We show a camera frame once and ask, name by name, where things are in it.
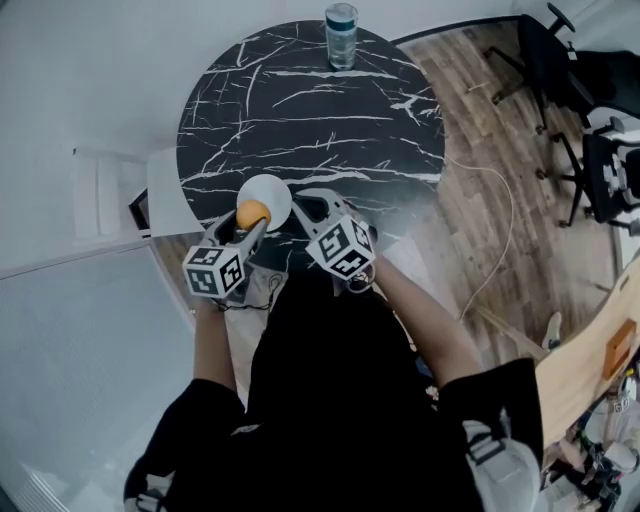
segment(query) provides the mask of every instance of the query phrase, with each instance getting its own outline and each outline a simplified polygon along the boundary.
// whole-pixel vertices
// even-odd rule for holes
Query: floor
[[[640,212],[634,210],[632,212],[621,213],[617,220],[621,222],[632,222],[640,219]],[[619,229],[616,232],[616,264],[618,268],[626,267],[640,250],[640,240],[638,237],[632,237],[626,229]]]
[[[385,254],[432,293],[453,315],[460,315],[471,294],[500,257],[508,237],[509,195],[488,167],[502,174],[513,193],[514,225],[505,259],[475,304],[484,305],[540,340],[549,316],[562,312],[563,336],[589,318],[614,282],[613,238],[608,226],[578,215],[568,229],[570,184],[539,181],[535,171],[564,172],[566,154],[548,133],[564,131],[580,155],[581,125],[568,110],[551,106],[549,132],[537,135],[538,112],[523,89],[500,105],[491,97],[518,76],[498,57],[482,51],[496,45],[518,55],[513,22],[485,24],[427,36],[402,45],[432,84],[446,131],[446,170],[438,200],[425,204],[423,220]],[[155,244],[181,294],[191,301],[180,262],[198,235],[156,239]],[[266,293],[263,277],[255,297]],[[264,327],[263,312],[230,312],[228,325],[238,381],[248,388],[251,355]],[[488,327],[473,309],[465,325],[477,340],[487,368],[518,357],[515,345]]]

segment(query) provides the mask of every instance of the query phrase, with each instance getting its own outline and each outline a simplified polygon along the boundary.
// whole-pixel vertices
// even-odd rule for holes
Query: round table
[[[434,196],[444,160],[438,102],[393,44],[358,29],[356,65],[333,71],[324,23],[278,25],[247,37],[202,76],[178,131],[180,184],[209,226],[235,208],[242,184],[271,173],[292,193],[331,188],[399,239]],[[313,264],[292,216],[268,233],[252,263],[279,271]]]

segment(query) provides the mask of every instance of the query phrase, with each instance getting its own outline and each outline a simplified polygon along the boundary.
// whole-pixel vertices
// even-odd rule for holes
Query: black cable
[[[257,309],[259,311],[271,311],[271,306],[273,306],[273,296],[275,295],[276,291],[282,284],[282,281],[284,281],[282,274],[273,274],[269,278],[269,302],[262,306],[254,306],[252,304],[245,304],[243,306],[229,306],[228,304],[225,304],[224,302],[221,302],[217,299],[211,299],[211,300],[218,305],[218,310],[222,312],[228,311],[230,309],[233,309],[233,310]]]

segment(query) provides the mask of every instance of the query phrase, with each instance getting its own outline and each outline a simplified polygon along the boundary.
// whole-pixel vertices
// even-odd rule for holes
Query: office chair
[[[615,220],[622,212],[630,212],[640,206],[640,142],[603,137],[611,131],[623,133],[620,120],[611,118],[609,125],[582,138],[583,166],[564,133],[557,133],[551,138],[556,143],[562,141],[574,174],[550,175],[538,169],[536,176],[541,180],[552,176],[576,185],[569,220],[560,221],[560,227],[573,224],[582,194],[586,193],[591,203],[585,209],[588,217],[593,217],[600,224],[626,228],[632,236],[640,234],[638,223],[627,224]]]
[[[606,107],[640,118],[640,57],[629,51],[576,52],[571,72]]]
[[[524,64],[505,54],[499,48],[491,46],[484,52],[488,59],[493,53],[518,71],[523,81],[497,92],[491,101],[498,105],[503,99],[528,85],[535,97],[542,124],[536,127],[538,134],[547,129],[545,116],[545,95],[558,106],[567,106],[580,113],[589,112],[593,107],[590,92],[581,84],[570,70],[570,59],[567,48],[556,37],[556,33],[564,26],[572,32],[576,29],[554,5],[547,3],[549,10],[557,19],[551,27],[546,28],[528,15],[522,15],[518,21],[518,42],[520,56]]]

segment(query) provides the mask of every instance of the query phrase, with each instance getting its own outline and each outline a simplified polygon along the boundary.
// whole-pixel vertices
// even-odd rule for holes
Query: white bowl
[[[291,214],[291,191],[284,181],[273,174],[258,174],[242,185],[236,207],[249,199],[260,201],[269,209],[271,222],[267,226],[268,232],[282,226]]]

